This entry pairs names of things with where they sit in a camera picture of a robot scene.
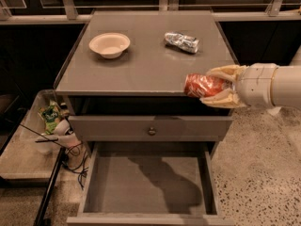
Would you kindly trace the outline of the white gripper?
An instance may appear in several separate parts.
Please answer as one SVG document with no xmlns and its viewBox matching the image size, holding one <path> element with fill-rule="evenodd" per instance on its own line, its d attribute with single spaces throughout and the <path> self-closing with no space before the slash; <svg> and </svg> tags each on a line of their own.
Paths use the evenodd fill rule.
<svg viewBox="0 0 301 226">
<path fill-rule="evenodd" d="M 235 83 L 235 90 L 225 89 L 214 96 L 200 98 L 206 106 L 216 108 L 239 108 L 252 106 L 272 108 L 272 79 L 277 70 L 274 63 L 255 63 L 251 66 L 227 65 L 212 68 L 206 72 Z"/>
</svg>

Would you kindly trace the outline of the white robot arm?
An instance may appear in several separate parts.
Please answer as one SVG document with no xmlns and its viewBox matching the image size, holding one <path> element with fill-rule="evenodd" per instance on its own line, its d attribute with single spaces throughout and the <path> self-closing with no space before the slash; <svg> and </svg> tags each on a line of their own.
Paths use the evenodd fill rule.
<svg viewBox="0 0 301 226">
<path fill-rule="evenodd" d="M 201 98 L 207 106 L 218 108 L 250 107 L 268 109 L 289 107 L 301 109 L 301 66 L 279 66 L 275 63 L 227 65 L 212 68 L 207 75 L 225 79 L 233 89 Z"/>
</svg>

